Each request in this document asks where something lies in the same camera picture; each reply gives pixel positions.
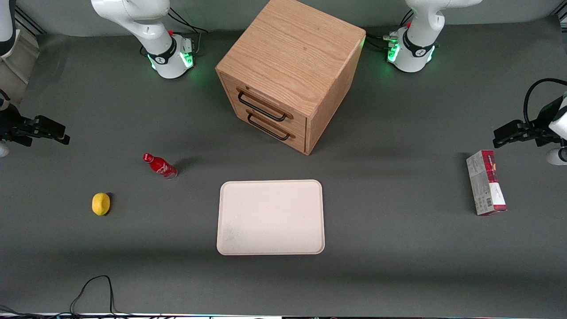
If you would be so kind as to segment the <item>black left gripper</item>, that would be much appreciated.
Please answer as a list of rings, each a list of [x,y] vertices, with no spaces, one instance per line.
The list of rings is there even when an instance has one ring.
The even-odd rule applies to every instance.
[[[549,125],[554,120],[555,116],[560,110],[564,97],[558,97],[554,101],[547,103],[539,112],[534,120],[529,119],[528,115],[528,102],[525,101],[525,122],[521,120],[510,121],[507,124],[494,130],[493,146],[498,149],[510,143],[525,142],[532,140],[536,141],[538,147],[555,143],[561,147],[566,146],[566,139],[560,137],[555,133]]]

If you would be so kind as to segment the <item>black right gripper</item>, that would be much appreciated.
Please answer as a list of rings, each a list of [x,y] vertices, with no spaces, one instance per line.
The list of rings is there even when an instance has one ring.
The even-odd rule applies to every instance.
[[[30,147],[33,139],[55,140],[63,145],[69,145],[70,137],[65,135],[66,127],[48,117],[36,116],[34,119],[20,115],[12,103],[4,103],[0,109],[0,140],[11,141],[25,147]]]

